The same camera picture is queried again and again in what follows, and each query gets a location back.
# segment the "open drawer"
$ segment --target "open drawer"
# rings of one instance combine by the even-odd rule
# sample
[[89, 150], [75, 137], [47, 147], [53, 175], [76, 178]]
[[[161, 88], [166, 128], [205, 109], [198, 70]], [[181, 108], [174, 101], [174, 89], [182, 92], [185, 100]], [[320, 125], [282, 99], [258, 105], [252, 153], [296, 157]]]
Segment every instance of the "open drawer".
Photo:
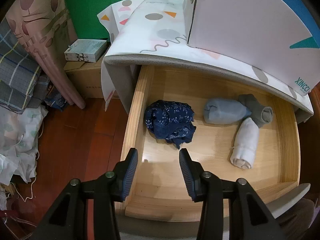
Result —
[[[236, 131], [232, 125], [207, 124], [203, 107], [209, 98], [237, 99], [252, 93], [273, 108], [273, 121], [260, 128], [253, 169], [242, 170], [230, 163]], [[199, 221], [202, 203], [188, 196], [179, 165], [179, 150], [165, 140], [155, 139], [144, 123], [144, 112], [156, 100], [178, 101], [191, 106], [197, 127], [191, 143], [184, 143], [192, 160], [220, 179], [242, 177], [265, 203], [299, 184], [300, 146], [297, 124], [290, 103], [261, 89], [184, 68], [143, 66], [134, 93], [124, 137], [121, 160], [135, 147], [139, 163], [130, 195], [117, 206], [126, 216], [161, 221]], [[228, 216], [228, 202], [224, 202]]]

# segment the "folded blanket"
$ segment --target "folded blanket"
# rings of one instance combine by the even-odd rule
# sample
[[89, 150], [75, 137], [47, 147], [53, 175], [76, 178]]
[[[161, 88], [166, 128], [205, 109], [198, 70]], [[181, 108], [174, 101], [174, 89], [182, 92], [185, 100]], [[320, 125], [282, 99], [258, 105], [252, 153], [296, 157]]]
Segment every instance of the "folded blanket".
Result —
[[3, 19], [0, 22], [0, 106], [18, 114], [26, 107], [38, 108], [48, 83], [48, 76]]
[[157, 139], [165, 139], [180, 149], [181, 143], [191, 142], [196, 130], [193, 116], [188, 104], [158, 100], [147, 107], [144, 117], [147, 128]]

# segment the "wooden floor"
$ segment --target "wooden floor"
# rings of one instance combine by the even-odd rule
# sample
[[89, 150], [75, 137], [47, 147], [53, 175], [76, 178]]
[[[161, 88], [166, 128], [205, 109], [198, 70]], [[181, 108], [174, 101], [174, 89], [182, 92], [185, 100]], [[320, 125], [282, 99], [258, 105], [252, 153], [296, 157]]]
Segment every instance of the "wooden floor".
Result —
[[[21, 218], [39, 223], [54, 199], [72, 178], [96, 179], [120, 160], [128, 115], [119, 99], [104, 111], [103, 99], [88, 98], [86, 108], [68, 106], [63, 112], [49, 109], [39, 139], [40, 158], [32, 200], [19, 198]], [[30, 184], [19, 184], [30, 196]], [[88, 239], [93, 239], [93, 205], [88, 208]]]

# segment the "plaid fabric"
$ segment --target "plaid fabric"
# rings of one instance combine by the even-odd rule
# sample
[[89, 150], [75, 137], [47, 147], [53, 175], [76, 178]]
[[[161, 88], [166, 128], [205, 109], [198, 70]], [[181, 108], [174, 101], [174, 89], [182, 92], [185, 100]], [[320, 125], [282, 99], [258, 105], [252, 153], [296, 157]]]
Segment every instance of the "plaid fabric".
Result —
[[6, 19], [0, 23], [0, 79], [10, 88], [31, 95], [41, 68], [25, 51]]
[[22, 114], [44, 100], [49, 78], [29, 56], [11, 31], [7, 20], [0, 23], [0, 106]]

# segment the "white storage box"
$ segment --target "white storage box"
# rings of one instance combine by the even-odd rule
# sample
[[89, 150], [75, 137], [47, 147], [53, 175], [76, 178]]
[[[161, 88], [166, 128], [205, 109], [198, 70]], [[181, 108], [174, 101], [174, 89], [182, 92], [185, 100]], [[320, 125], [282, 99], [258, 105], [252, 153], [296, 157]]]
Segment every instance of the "white storage box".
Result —
[[96, 62], [107, 49], [107, 41], [76, 40], [65, 52], [66, 60]]
[[300, 95], [320, 81], [320, 30], [301, 0], [185, 0], [188, 45], [224, 54]]

